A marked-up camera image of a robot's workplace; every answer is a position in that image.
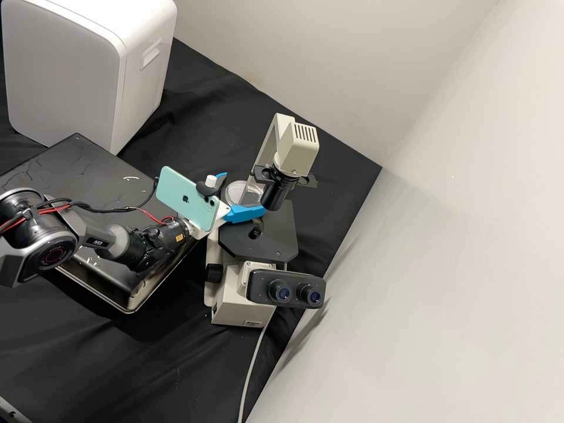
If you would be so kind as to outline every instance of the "gray cable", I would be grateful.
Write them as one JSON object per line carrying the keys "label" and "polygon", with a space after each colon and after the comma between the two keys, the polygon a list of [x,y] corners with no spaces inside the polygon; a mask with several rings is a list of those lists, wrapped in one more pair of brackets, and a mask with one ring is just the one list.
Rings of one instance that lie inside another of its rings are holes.
{"label": "gray cable", "polygon": [[243,414],[245,409],[245,400],[247,398],[247,389],[249,388],[249,381],[251,380],[251,373],[253,373],[254,362],[257,359],[258,350],[260,348],[260,343],[263,341],[264,333],[266,332],[266,328],[270,323],[270,319],[264,325],[263,330],[259,335],[259,339],[257,341],[257,346],[254,348],[253,358],[251,359],[251,364],[249,366],[249,370],[247,371],[247,378],[245,379],[245,386],[243,387],[243,395],[241,395],[241,404],[239,405],[239,418],[237,419],[237,423],[243,423]]}

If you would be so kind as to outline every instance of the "microscope focus knob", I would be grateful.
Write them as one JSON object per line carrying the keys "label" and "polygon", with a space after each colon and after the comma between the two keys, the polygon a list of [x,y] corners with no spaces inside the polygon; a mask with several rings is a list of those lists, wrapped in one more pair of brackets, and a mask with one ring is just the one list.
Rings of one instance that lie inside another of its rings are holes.
{"label": "microscope focus knob", "polygon": [[210,263],[206,266],[206,282],[221,283],[223,279],[223,265]]}

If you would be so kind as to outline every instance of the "mint green iphone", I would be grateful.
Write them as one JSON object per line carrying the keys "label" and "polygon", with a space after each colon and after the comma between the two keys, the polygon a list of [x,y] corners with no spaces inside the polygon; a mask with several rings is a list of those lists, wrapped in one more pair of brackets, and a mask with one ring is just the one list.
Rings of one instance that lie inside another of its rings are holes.
{"label": "mint green iphone", "polygon": [[156,196],[184,218],[204,231],[212,230],[219,209],[216,196],[206,197],[196,189],[196,184],[168,166],[160,171]]}

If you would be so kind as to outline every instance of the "black cable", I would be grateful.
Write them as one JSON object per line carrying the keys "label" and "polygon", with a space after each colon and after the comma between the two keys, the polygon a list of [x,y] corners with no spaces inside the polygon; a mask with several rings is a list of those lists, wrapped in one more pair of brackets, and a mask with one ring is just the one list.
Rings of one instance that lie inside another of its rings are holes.
{"label": "black cable", "polygon": [[71,201],[72,201],[72,199],[68,199],[68,198],[52,199],[51,201],[48,201],[48,202],[36,204],[35,208],[39,210],[39,209],[41,209],[45,206],[53,206],[54,203],[70,203]]}
{"label": "black cable", "polygon": [[13,218],[11,218],[7,222],[3,223],[2,226],[0,226],[0,234],[4,233],[6,228],[9,228],[10,226],[12,226],[14,223],[16,223],[22,217],[23,217],[23,213],[18,213]]}
{"label": "black cable", "polygon": [[80,207],[81,209],[87,210],[91,213],[100,213],[100,214],[128,213],[128,212],[132,212],[132,211],[137,210],[137,209],[141,209],[145,204],[147,204],[150,201],[150,199],[153,198],[153,195],[155,195],[155,191],[157,190],[158,184],[159,184],[159,177],[157,176],[153,180],[153,189],[149,193],[149,196],[145,199],[145,201],[143,201],[143,203],[141,203],[140,205],[138,205],[136,207],[125,206],[125,207],[116,207],[114,209],[95,209],[90,204],[82,202],[82,201],[73,201],[72,199],[69,199],[69,198],[57,198],[57,199],[53,199],[53,200],[50,200],[50,201],[45,201],[43,203],[39,203],[35,206],[35,208],[40,209],[41,207],[45,207],[45,206],[49,206],[49,205],[52,206],[54,203],[69,203],[71,206]]}

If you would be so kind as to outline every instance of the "robotic arm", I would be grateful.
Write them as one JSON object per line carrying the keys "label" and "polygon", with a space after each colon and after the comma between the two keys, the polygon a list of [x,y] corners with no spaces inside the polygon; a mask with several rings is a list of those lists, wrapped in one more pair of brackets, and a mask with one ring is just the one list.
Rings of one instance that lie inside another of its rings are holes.
{"label": "robotic arm", "polygon": [[0,284],[13,287],[60,266],[80,247],[126,265],[137,273],[169,257],[189,237],[182,220],[171,219],[143,230],[89,222],[68,204],[50,203],[32,189],[0,196]]}

